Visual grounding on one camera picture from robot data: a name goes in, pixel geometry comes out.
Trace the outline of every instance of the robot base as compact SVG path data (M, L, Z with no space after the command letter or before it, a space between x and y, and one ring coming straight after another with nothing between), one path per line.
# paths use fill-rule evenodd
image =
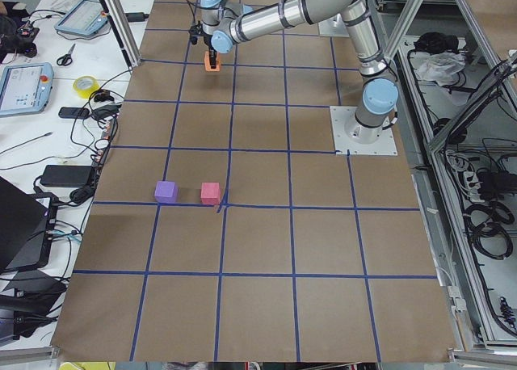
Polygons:
M330 118L332 119L332 133L334 135L334 148L338 154L367 154L373 156L397 156L397 147L393 139L391 129L383 130L379 139L372 144L361 144L352 140L345 132L345 123L354 118L357 107L331 106Z

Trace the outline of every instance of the pink cube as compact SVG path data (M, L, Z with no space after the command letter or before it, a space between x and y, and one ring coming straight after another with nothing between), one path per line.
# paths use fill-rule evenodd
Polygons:
M215 206L221 202L219 183L201 183L201 203Z

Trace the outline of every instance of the smartphone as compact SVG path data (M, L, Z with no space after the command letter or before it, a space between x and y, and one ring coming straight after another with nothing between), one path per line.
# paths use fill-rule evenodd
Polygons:
M85 120L90 116L90 110L85 107L62 107L58 115L61 118Z

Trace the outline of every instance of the scissors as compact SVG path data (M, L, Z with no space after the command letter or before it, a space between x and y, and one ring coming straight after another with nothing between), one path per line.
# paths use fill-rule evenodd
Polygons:
M66 67L67 65L71 65L72 62L74 61L72 59L72 52L74 51L74 48L75 48L75 43L74 45L72 45L72 48L65 54L63 55L62 57L59 57L56 61L57 65L62 65L64 67Z

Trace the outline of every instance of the metal mounting plate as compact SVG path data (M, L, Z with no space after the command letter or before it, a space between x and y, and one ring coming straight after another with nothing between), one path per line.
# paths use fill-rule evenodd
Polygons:
M345 27L345 23L341 19L341 15L336 15L330 19L321 21L317 24L317 27L320 30L320 36L350 37L347 27Z
M345 133L345 122L355 113L357 107L331 106L332 133L334 148L338 154L367 154L372 156L397 156L397 147L391 129L383 130L380 137L373 144L360 144L353 141Z

